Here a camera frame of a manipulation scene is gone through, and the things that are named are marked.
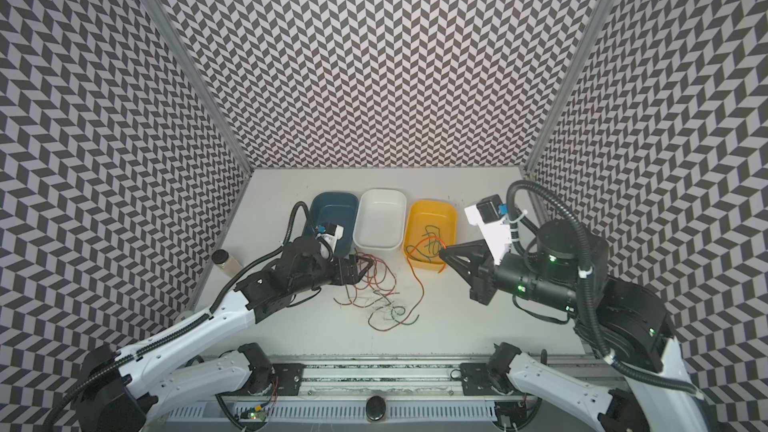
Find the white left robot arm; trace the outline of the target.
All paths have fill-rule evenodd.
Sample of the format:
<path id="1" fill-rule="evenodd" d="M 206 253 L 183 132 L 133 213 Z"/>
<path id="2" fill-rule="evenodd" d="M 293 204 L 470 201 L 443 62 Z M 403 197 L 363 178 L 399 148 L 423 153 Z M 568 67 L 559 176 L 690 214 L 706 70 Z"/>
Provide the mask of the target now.
<path id="1" fill-rule="evenodd" d="M 54 429 L 71 408 L 84 431 L 139 431 L 188 403 L 235 392 L 274 395 L 279 377 L 257 343 L 194 364 L 214 345 L 273 314 L 300 305 L 298 295 L 325 286 L 358 284 L 372 269 L 360 254 L 339 256 L 342 226 L 312 225 L 307 235 L 287 233 L 279 247 L 251 261 L 222 287 L 212 304 L 147 339 L 89 352 L 79 378 L 48 412 L 42 428 Z"/>

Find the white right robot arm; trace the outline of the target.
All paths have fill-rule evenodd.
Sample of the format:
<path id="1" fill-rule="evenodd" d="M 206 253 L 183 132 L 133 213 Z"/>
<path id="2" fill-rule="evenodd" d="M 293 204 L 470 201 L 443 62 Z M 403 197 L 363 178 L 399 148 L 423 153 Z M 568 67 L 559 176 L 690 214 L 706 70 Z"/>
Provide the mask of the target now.
<path id="1" fill-rule="evenodd" d="M 531 396 L 595 431 L 718 431 L 721 424 L 693 383 L 664 301 L 612 276 L 607 241 L 545 186 L 519 180 L 504 195 L 466 208 L 481 238 L 443 248 L 441 260 L 491 302 L 499 292 L 515 305 L 551 309 L 551 324 L 571 325 L 594 356 L 624 379 L 623 387 L 590 384 L 520 347 L 500 343 L 470 384 L 500 395 Z"/>

